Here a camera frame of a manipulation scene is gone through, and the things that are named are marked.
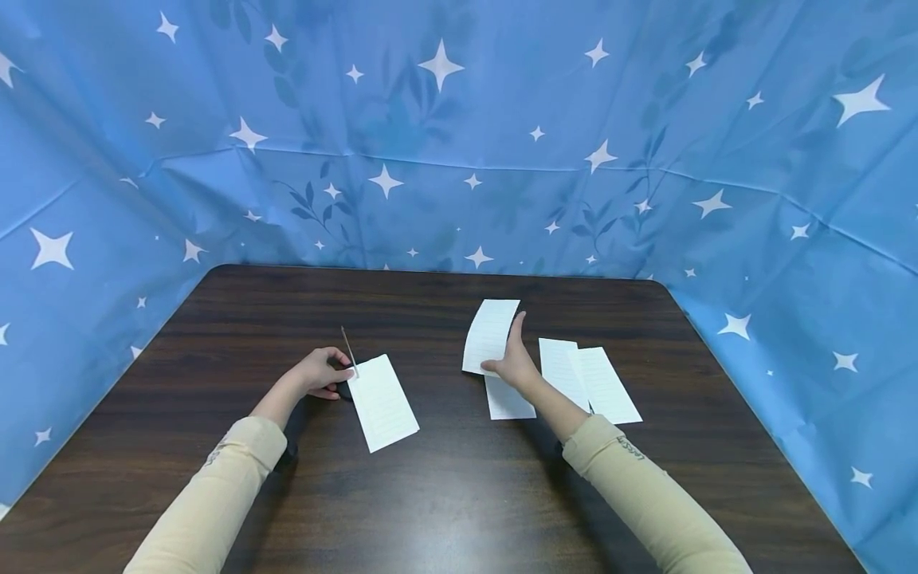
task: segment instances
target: white paper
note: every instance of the white paper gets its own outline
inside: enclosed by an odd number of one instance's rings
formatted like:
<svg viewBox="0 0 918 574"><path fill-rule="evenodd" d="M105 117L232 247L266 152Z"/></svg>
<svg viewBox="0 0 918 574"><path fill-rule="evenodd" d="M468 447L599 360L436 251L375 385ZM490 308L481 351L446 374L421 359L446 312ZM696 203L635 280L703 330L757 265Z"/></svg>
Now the white paper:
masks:
<svg viewBox="0 0 918 574"><path fill-rule="evenodd" d="M485 375L485 390L492 421L535 418L535 408L502 378Z"/></svg>
<svg viewBox="0 0 918 574"><path fill-rule="evenodd" d="M583 382L574 370L568 353L577 350L573 341L539 339L539 356L542 358L542 376L557 388L561 394L586 412L589 412L589 396Z"/></svg>
<svg viewBox="0 0 918 574"><path fill-rule="evenodd" d="M357 366L360 377L348 381L366 445L374 453L416 433L418 420L405 398L388 355Z"/></svg>
<svg viewBox="0 0 918 574"><path fill-rule="evenodd" d="M568 356L587 389L593 412L612 424L643 420L602 347L570 351Z"/></svg>
<svg viewBox="0 0 918 574"><path fill-rule="evenodd" d="M481 302L465 337L462 370L478 375L494 374L483 371L481 362L504 357L507 334L519 305L519 299L485 299Z"/></svg>

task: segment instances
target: blue backdrop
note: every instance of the blue backdrop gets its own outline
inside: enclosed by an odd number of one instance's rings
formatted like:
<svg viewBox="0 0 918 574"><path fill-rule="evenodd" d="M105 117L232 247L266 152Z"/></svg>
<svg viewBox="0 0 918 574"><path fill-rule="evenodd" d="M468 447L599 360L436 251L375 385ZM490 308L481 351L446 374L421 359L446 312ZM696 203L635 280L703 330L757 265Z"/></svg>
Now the blue backdrop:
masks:
<svg viewBox="0 0 918 574"><path fill-rule="evenodd" d="M5 2L0 515L215 265L635 277L902 571L916 109L909 0Z"/></svg>

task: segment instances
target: person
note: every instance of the person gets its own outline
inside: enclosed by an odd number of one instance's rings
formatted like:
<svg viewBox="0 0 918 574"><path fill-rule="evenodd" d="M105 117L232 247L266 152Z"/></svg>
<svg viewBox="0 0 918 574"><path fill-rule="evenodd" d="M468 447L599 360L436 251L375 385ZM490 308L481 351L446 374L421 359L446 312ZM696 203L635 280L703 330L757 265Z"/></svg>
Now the person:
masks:
<svg viewBox="0 0 918 574"><path fill-rule="evenodd" d="M552 387L522 342L525 311L510 327L504 356L481 364L535 407L564 445L567 463L589 481L666 574L752 570L721 527L660 467L604 417ZM317 349L274 384L207 457L125 567L128 574L220 572L268 473L286 450L283 430L307 394L336 400L353 374L334 347ZM201 533L207 533L206 539Z"/></svg>

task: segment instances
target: beige sleeve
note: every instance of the beige sleeve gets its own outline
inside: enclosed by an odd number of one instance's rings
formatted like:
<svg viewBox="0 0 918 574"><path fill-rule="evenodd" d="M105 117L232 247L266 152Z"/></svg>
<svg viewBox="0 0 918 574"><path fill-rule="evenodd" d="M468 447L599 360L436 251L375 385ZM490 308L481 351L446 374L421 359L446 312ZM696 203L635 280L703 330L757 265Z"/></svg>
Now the beige sleeve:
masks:
<svg viewBox="0 0 918 574"><path fill-rule="evenodd" d="M236 421L124 571L220 572L252 501L285 449L284 433L273 422L259 417Z"/></svg>
<svg viewBox="0 0 918 574"><path fill-rule="evenodd" d="M564 457L666 574L752 571L704 509L604 417L588 418L565 443Z"/></svg>

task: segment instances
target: paper card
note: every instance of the paper card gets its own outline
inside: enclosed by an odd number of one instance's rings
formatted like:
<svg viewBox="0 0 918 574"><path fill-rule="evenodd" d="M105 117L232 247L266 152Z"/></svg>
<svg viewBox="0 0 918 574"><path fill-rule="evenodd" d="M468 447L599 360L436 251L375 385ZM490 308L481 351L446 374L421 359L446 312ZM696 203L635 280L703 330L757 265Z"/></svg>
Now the paper card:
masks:
<svg viewBox="0 0 918 574"><path fill-rule="evenodd" d="M589 396L583 382L574 370L568 353L577 350L574 341L539 339L539 356L542 358L542 376L552 387L586 412L589 412Z"/></svg>
<svg viewBox="0 0 918 574"><path fill-rule="evenodd" d="M419 430L388 355L357 366L360 377L348 381L366 445L374 453Z"/></svg>
<svg viewBox="0 0 918 574"><path fill-rule="evenodd" d="M602 347L570 351L568 356L587 389L593 412L612 424L643 420Z"/></svg>
<svg viewBox="0 0 918 574"><path fill-rule="evenodd" d="M493 375L481 369L481 362L501 359L507 347L507 334L516 316L519 299L485 299L465 337L462 370L478 375Z"/></svg>
<svg viewBox="0 0 918 574"><path fill-rule="evenodd" d="M535 418L535 408L502 378L485 375L485 390L492 421Z"/></svg>

